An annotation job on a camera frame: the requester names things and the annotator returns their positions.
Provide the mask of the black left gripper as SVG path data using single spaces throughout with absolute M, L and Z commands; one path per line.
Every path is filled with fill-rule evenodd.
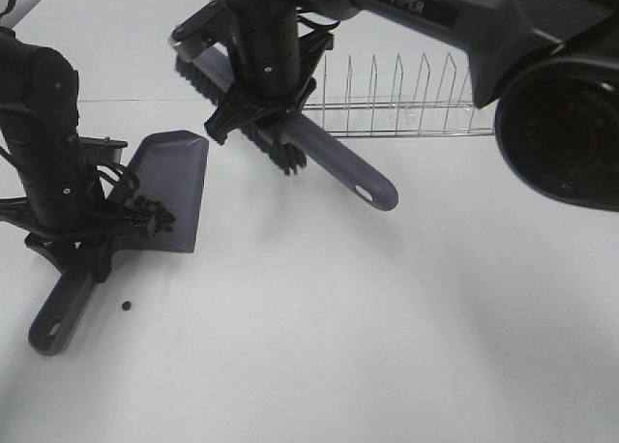
M 82 202 L 48 204 L 37 210 L 27 197 L 3 198 L 1 221 L 28 232 L 25 244 L 57 269 L 64 271 L 82 260 L 98 282 L 111 272 L 115 244 L 122 238 L 141 244 L 152 240 L 150 219 L 138 212 L 133 200 L 138 195 L 113 190 L 98 207 Z

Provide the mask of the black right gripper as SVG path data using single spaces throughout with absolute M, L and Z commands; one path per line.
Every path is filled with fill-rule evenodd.
M 295 7 L 251 12 L 225 8 L 222 34 L 211 20 L 205 32 L 227 50 L 233 81 L 223 91 L 207 133 L 224 144 L 235 129 L 269 129 L 298 112 L 315 89 L 313 72 L 333 47 L 333 23 L 303 16 Z

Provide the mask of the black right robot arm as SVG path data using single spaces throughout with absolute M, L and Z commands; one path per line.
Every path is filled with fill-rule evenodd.
M 240 130 L 285 172 L 314 159 L 381 210 L 394 186 L 306 121 L 301 105 L 340 22 L 362 11 L 468 58 L 473 102 L 494 104 L 498 148 L 548 198 L 618 208 L 618 0 L 213 0 L 199 34 L 221 43 L 231 85 L 205 86 L 218 143 Z

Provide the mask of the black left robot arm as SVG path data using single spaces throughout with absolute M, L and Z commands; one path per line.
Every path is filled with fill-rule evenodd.
M 24 229 L 57 268 L 82 256 L 96 281 L 111 271 L 112 242 L 149 238 L 155 219 L 129 206 L 139 189 L 128 167 L 88 152 L 77 126 L 77 70 L 57 50 L 1 30 L 1 156 L 25 195 L 1 201 L 1 220 Z

